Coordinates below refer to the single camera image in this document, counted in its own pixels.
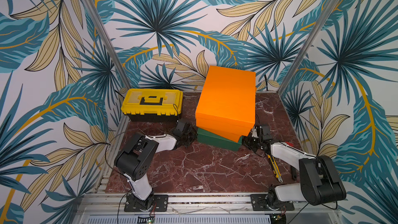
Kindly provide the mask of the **large orange shoebox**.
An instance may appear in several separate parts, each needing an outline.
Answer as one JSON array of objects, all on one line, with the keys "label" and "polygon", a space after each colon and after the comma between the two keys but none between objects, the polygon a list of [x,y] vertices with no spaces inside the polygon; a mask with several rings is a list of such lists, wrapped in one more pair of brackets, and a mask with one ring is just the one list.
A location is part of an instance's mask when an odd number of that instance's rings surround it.
[{"label": "large orange shoebox", "polygon": [[214,119],[197,118],[196,125],[201,129],[237,143],[241,136],[247,136],[250,133],[255,121],[254,119],[241,121],[218,117]]}]

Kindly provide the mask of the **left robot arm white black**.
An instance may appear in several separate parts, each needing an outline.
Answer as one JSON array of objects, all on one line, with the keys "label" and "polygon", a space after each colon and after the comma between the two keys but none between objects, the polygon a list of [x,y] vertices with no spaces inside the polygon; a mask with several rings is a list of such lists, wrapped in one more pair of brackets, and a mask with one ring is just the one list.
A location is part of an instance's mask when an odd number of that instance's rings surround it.
[{"label": "left robot arm white black", "polygon": [[131,140],[118,152],[114,165],[126,178],[132,189],[126,198],[125,209],[134,211],[154,210],[156,199],[147,171],[156,153],[172,151],[184,146],[189,147],[197,138],[197,130],[188,121],[181,119],[171,134],[146,135],[135,133]]}]

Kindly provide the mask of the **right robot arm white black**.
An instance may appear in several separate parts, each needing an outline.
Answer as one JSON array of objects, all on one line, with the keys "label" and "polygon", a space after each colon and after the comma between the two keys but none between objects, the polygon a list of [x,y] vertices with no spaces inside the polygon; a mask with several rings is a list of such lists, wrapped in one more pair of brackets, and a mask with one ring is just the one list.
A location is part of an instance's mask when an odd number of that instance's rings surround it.
[{"label": "right robot arm white black", "polygon": [[280,159],[300,178],[299,183],[270,186],[267,194],[253,195],[254,210],[292,211],[294,202],[317,206],[346,199],[346,189],[330,157],[316,156],[274,139],[268,125],[254,126],[250,134],[242,138],[242,145],[254,153],[263,151],[277,177],[280,173],[275,160]]}]

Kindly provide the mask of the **green shoebox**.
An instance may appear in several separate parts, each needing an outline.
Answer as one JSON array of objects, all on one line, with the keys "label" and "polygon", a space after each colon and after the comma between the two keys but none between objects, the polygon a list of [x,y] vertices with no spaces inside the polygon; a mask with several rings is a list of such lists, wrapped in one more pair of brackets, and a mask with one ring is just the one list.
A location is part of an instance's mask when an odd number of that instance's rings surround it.
[{"label": "green shoebox", "polygon": [[234,142],[201,128],[198,128],[197,139],[199,143],[231,151],[238,151],[242,145],[242,138],[240,138],[238,142]]}]

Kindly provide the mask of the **yellow utility knife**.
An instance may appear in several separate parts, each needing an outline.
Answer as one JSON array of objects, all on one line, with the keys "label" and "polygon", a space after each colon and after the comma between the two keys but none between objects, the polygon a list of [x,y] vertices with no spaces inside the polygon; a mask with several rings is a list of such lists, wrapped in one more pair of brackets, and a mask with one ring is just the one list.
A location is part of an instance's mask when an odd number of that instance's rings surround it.
[{"label": "yellow utility knife", "polygon": [[280,183],[282,183],[282,182],[283,182],[282,175],[281,175],[281,173],[280,173],[279,167],[278,167],[278,165],[277,165],[277,163],[276,163],[274,157],[271,156],[271,155],[268,155],[267,157],[268,157],[268,161],[269,161],[269,163],[270,163],[270,165],[271,165],[271,167],[272,167],[274,176],[276,177],[276,179],[277,179]]}]

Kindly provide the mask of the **red pipe wrench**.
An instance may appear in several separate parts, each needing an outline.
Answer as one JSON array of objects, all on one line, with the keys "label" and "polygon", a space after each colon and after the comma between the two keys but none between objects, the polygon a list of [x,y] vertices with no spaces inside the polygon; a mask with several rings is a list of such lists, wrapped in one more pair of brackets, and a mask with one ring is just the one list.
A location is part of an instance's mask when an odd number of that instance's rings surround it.
[{"label": "red pipe wrench", "polygon": [[[287,142],[286,144],[287,144],[288,146],[293,147],[293,144],[290,143],[290,142]],[[296,172],[296,168],[295,168],[295,167],[290,166],[290,173],[291,173],[291,178],[292,178],[292,180],[297,181],[297,172]]]}]

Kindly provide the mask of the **yellow black toolbox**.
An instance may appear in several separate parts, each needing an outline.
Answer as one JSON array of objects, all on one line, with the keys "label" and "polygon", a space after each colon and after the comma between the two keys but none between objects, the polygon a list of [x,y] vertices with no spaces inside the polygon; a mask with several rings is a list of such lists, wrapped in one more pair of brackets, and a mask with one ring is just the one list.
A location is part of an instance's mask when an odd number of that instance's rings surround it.
[{"label": "yellow black toolbox", "polygon": [[182,113],[183,92],[172,89],[130,89],[121,111],[132,122],[176,122]]}]

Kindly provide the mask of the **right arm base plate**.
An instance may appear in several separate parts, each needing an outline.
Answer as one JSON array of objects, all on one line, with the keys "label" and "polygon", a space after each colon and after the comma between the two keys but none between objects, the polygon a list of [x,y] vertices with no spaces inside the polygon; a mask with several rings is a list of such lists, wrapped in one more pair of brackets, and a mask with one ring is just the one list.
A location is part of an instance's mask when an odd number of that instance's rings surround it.
[{"label": "right arm base plate", "polygon": [[280,201],[271,194],[251,194],[250,201],[253,211],[293,211],[292,202]]}]

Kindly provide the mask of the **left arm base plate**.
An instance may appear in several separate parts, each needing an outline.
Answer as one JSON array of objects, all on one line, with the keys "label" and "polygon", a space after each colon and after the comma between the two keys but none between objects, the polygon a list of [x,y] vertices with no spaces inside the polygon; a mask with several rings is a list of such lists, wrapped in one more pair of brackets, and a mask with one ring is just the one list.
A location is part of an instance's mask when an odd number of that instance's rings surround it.
[{"label": "left arm base plate", "polygon": [[134,195],[126,197],[125,212],[166,212],[169,203],[168,195],[150,195],[146,200],[140,200]]}]

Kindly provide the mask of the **front aluminium rail frame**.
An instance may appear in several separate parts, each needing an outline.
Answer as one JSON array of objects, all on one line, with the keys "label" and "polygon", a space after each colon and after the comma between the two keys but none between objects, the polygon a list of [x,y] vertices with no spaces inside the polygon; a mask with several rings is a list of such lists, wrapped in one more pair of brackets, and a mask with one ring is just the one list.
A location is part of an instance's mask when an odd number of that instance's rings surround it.
[{"label": "front aluminium rail frame", "polygon": [[311,206],[304,202],[295,202],[293,211],[253,211],[250,195],[253,193],[166,193],[169,203],[166,212],[125,212],[125,194],[88,194],[83,198],[74,224],[83,224],[91,215],[193,215],[193,214],[243,214],[269,215],[271,224],[276,218],[284,224],[341,224],[340,211],[328,206]]}]

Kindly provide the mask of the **left aluminium corner post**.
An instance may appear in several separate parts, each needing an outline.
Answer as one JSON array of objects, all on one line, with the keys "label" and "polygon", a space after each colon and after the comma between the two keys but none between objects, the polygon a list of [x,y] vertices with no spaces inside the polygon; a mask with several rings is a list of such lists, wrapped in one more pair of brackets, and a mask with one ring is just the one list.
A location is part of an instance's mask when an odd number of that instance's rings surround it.
[{"label": "left aluminium corner post", "polygon": [[82,0],[82,2],[84,4],[84,6],[86,7],[87,12],[94,24],[94,27],[97,29],[98,35],[101,38],[101,40],[103,41],[103,45],[107,49],[107,51],[110,55],[110,58],[111,58],[112,62],[114,63],[114,66],[121,77],[122,84],[127,89],[131,89],[132,87],[130,84],[130,80],[127,78],[126,73],[123,70],[120,59],[119,59],[119,57],[116,53],[116,50],[115,50],[114,46],[112,45],[112,42],[106,32],[105,26],[99,16],[99,13],[94,5],[94,2],[92,0]]}]

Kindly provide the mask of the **aluminium corner post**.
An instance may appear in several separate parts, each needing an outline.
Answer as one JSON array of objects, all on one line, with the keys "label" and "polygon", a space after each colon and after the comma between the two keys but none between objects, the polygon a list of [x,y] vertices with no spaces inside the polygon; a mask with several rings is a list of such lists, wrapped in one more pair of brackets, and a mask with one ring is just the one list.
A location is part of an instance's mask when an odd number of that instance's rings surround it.
[{"label": "aluminium corner post", "polygon": [[317,37],[318,33],[321,31],[322,27],[325,25],[328,17],[334,11],[334,8],[338,4],[338,2],[339,2],[339,0],[329,0],[326,3],[324,10],[320,13],[319,18],[315,22],[314,27],[312,28],[307,39],[303,43],[303,46],[301,47],[299,53],[297,54],[296,59],[292,62],[291,67],[289,68],[288,72],[286,73],[283,83],[280,85],[280,87],[277,91],[277,93],[280,96],[286,91],[290,80],[294,76],[295,71],[300,66],[302,60],[304,59],[304,56],[307,54],[308,49],[312,45],[314,39]]},{"label": "aluminium corner post", "polygon": [[107,49],[107,51],[110,55],[110,58],[111,58],[112,62],[114,63],[114,66],[121,77],[122,84],[127,89],[131,89],[132,87],[130,84],[130,80],[127,78],[126,73],[123,70],[120,59],[119,59],[119,57],[116,53],[116,50],[115,50],[114,46],[112,45],[112,42],[106,32],[105,26],[99,16],[99,13],[94,5],[94,2],[92,0],[82,0],[82,2],[84,4],[84,6],[86,7],[87,12],[94,24],[94,27],[97,29],[98,35],[101,38],[101,40],[103,41],[103,45]]}]

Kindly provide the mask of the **right aluminium corner post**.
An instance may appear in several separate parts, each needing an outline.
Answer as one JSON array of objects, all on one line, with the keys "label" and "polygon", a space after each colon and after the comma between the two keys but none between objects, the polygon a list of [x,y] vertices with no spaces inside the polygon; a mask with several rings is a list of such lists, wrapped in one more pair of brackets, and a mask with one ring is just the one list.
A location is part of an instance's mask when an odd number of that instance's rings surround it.
[{"label": "right aluminium corner post", "polygon": [[312,28],[307,39],[303,43],[303,46],[301,47],[299,53],[297,54],[296,59],[292,62],[291,67],[289,68],[288,72],[286,73],[283,83],[280,85],[280,87],[277,91],[277,93],[280,96],[286,91],[290,80],[294,76],[295,71],[300,66],[302,60],[304,59],[304,56],[307,54],[308,49],[312,45],[314,39],[317,37],[318,33],[321,31],[322,27],[325,25],[328,17],[334,11],[334,8],[338,4],[338,2],[339,2],[339,0],[329,0],[326,3],[324,10],[320,13],[319,18],[315,22],[314,27]]}]

